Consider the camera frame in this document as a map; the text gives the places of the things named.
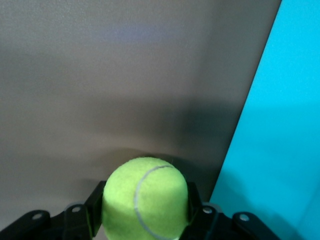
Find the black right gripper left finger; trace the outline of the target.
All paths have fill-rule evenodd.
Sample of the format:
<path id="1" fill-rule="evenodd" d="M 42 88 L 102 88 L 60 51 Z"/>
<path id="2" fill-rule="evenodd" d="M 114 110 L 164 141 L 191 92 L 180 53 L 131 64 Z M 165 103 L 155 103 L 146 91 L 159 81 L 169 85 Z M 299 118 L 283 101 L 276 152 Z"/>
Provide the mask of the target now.
<path id="1" fill-rule="evenodd" d="M 32 210 L 0 231 L 2 240 L 92 240 L 102 224 L 105 181 L 100 181 L 84 203 L 74 203 L 51 216 Z"/>

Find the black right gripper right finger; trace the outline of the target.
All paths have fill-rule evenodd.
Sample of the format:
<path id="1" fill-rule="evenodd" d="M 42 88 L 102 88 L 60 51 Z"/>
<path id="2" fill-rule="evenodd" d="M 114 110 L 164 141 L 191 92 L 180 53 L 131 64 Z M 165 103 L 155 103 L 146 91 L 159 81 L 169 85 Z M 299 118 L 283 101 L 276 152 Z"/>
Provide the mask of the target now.
<path id="1" fill-rule="evenodd" d="M 187 183 L 189 224 L 185 240 L 278 240 L 279 237 L 255 214 L 241 211 L 227 217 L 218 206 L 201 201 L 197 186 Z"/>

